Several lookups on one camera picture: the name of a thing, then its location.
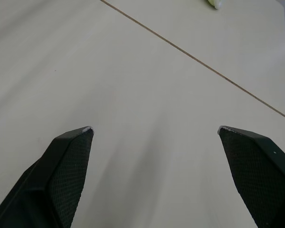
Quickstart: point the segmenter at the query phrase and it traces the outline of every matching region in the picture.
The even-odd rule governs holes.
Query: textured gripper pad
[[[285,177],[254,141],[220,129],[235,186],[259,228],[275,224],[285,206]]]
[[[70,228],[86,179],[93,131],[69,145],[48,185],[48,194],[63,228]]]

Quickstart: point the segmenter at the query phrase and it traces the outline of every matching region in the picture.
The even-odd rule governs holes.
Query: brown edge line
[[[160,39],[162,39],[163,41],[165,41],[166,43],[170,44],[171,46],[173,46],[174,48],[178,49],[179,51],[181,51],[182,53],[184,53],[185,55],[189,56],[190,58],[194,59],[195,61],[197,61],[198,63],[202,64],[204,67],[208,68],[209,70],[211,70],[212,72],[216,73],[217,75],[221,76],[223,79],[225,79],[226,81],[230,82],[231,84],[233,84],[234,86],[236,86],[237,88],[241,89],[242,91],[244,91],[245,93],[249,94],[250,96],[252,96],[253,98],[255,98],[256,100],[258,100],[259,102],[263,103],[264,105],[266,105],[268,108],[271,108],[273,111],[275,111],[276,113],[280,114],[281,116],[285,117],[285,114],[281,113],[280,111],[278,111],[277,109],[275,109],[273,106],[267,104],[265,101],[261,100],[260,98],[256,97],[255,95],[253,95],[251,92],[249,92],[248,90],[244,89],[243,87],[239,86],[237,83],[231,81],[229,78],[227,78],[226,76],[222,75],[220,72],[216,71],[215,69],[211,68],[210,66],[208,66],[207,64],[203,63],[202,61],[200,61],[199,59],[197,59],[196,57],[194,57],[193,55],[189,54],[187,51],[181,49],[180,47],[176,46],[175,44],[173,44],[171,41],[167,40],[166,38],[162,37],[161,35],[159,35],[158,33],[154,32],[153,30],[151,30],[150,28],[148,28],[147,26],[143,25],[142,23],[140,23],[139,21],[135,20],[134,18],[130,17],[129,15],[125,14],[124,12],[122,12],[121,10],[119,10],[118,8],[116,8],[115,6],[111,5],[110,3],[106,2],[105,0],[100,0],[102,1],[104,4],[106,4],[107,6],[111,7],[112,9],[116,10],[117,12],[121,13],[122,15],[124,15],[125,17],[127,17],[128,19],[130,19],[131,21],[135,22],[136,24],[140,25],[141,27],[143,27],[144,29],[148,30],[149,32],[151,32],[152,34],[156,35],[157,37],[159,37]]]

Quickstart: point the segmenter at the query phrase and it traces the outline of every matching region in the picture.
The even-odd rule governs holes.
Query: yellow-green ball
[[[209,3],[214,6],[217,10],[221,7],[222,0],[208,0]]]

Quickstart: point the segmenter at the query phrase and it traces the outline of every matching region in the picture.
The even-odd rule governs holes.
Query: table
[[[101,1],[21,1],[0,3],[22,7],[0,15],[0,202],[54,137],[91,125],[72,227],[256,227],[217,130],[285,152],[285,117]]]

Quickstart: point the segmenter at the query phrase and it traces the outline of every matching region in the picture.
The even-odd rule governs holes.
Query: white table surface
[[[285,114],[285,18],[276,0],[107,0]]]
[[[72,227],[256,227],[217,129],[264,134],[285,152],[283,116],[103,2],[8,1],[0,203],[54,137],[91,125]]]

